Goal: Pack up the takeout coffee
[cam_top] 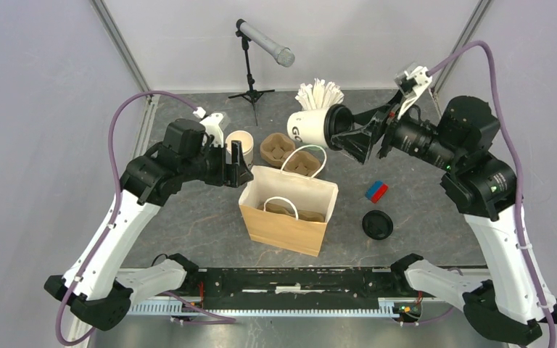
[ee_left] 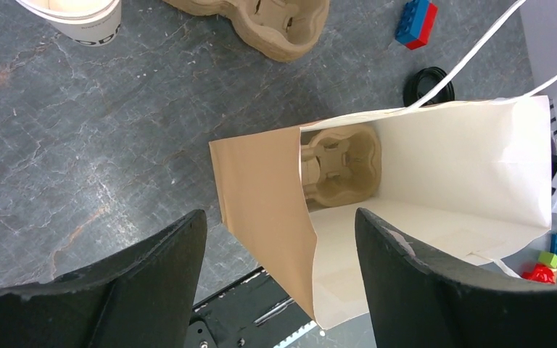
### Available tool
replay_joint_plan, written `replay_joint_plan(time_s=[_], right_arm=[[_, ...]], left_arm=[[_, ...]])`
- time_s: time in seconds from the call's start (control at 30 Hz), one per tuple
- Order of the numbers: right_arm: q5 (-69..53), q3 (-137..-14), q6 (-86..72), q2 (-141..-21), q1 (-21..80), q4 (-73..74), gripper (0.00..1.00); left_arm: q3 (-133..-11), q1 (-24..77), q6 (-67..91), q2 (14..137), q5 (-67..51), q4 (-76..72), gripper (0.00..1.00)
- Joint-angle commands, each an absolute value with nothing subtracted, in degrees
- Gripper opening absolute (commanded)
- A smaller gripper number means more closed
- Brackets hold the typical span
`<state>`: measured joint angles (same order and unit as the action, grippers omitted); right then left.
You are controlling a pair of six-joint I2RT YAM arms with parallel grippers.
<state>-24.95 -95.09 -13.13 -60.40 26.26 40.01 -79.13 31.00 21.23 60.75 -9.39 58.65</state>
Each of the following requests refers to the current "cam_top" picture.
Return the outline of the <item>brown pulp carrier top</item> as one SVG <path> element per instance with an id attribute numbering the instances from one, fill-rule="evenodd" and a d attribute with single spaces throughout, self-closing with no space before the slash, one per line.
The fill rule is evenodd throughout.
<path id="1" fill-rule="evenodd" d="M 281 215 L 288 215 L 292 218 L 296 218 L 296 214 L 294 212 L 294 209 L 290 206 L 284 207 L 283 205 L 277 204 L 277 203 L 273 203 L 273 202 L 269 202 L 267 204 L 259 204 L 257 206 L 257 208 L 259 210 L 264 210 L 266 212 L 271 212 L 274 214 L 281 214 Z M 298 210 L 297 211 L 298 214 L 298 219 L 299 220 L 304 220 L 304 221 L 309 221 L 309 222 L 319 222 L 319 223 L 323 223 L 326 221 L 325 216 L 319 212 L 312 212 L 312 211 L 307 211 L 307 210 Z"/>

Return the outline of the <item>white paper cup printed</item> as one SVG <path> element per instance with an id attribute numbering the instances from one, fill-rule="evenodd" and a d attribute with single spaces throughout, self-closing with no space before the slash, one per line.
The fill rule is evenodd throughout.
<path id="1" fill-rule="evenodd" d="M 247 166 L 251 167 L 254 157 L 254 139 L 252 135 L 245 130 L 235 130 L 234 132 L 231 132 L 226 138 L 226 148 L 229 153 L 231 153 L 232 141 L 240 141 L 242 143 L 244 160 L 247 163 Z"/>

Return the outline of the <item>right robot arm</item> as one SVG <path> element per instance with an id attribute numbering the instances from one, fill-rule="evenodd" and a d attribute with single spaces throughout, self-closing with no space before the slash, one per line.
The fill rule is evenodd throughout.
<path id="1" fill-rule="evenodd" d="M 488 278 L 460 275 L 417 254 L 392 263 L 390 287 L 400 296 L 431 294 L 459 309 L 486 339 L 527 346 L 542 335 L 541 324 L 557 324 L 557 299 L 537 297 L 524 259 L 525 224 L 515 217 L 517 176 L 490 153 L 500 129 L 487 102 L 474 96 L 450 100 L 437 125 L 399 116 L 398 100 L 360 114 L 329 108 L 324 137 L 333 150 L 366 162 L 374 144 L 378 158 L 400 150 L 443 171 L 441 187 L 474 232 L 490 272 Z"/>

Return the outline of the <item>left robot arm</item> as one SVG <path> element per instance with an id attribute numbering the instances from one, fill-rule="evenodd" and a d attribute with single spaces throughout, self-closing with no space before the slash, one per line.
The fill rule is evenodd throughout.
<path id="1" fill-rule="evenodd" d="M 184 183 L 238 188 L 253 179 L 240 141 L 219 126 L 178 119 L 163 140 L 131 160 L 116 183 L 106 218 L 75 264 L 52 275 L 45 290 L 95 329 L 114 328 L 131 307 L 166 291 L 193 294 L 199 276 L 182 257 L 120 276 L 120 266 L 150 220 Z"/>

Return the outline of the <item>black plastic cup lid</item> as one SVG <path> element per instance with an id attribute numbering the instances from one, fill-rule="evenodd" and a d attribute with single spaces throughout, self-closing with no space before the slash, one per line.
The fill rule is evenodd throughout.
<path id="1" fill-rule="evenodd" d="M 352 129 L 354 115 L 348 107 L 343 104 L 335 104 L 328 108 L 323 122 L 324 139 L 329 149 L 339 151 L 342 148 L 332 143 L 331 138 L 339 133 Z"/>

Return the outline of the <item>brown paper bag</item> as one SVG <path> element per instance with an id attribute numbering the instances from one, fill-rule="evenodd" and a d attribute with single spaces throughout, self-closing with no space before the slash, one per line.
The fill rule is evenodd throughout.
<path id="1" fill-rule="evenodd" d="M 239 208 L 249 237 L 253 241 L 288 249 L 314 257 L 319 255 L 328 222 L 339 193 L 337 184 L 317 178 L 321 169 L 311 177 L 254 165 L 254 179 L 239 197 Z M 259 210 L 257 206 L 269 202 L 290 206 L 296 218 Z M 319 212 L 323 223 L 298 219 L 298 210 Z"/>

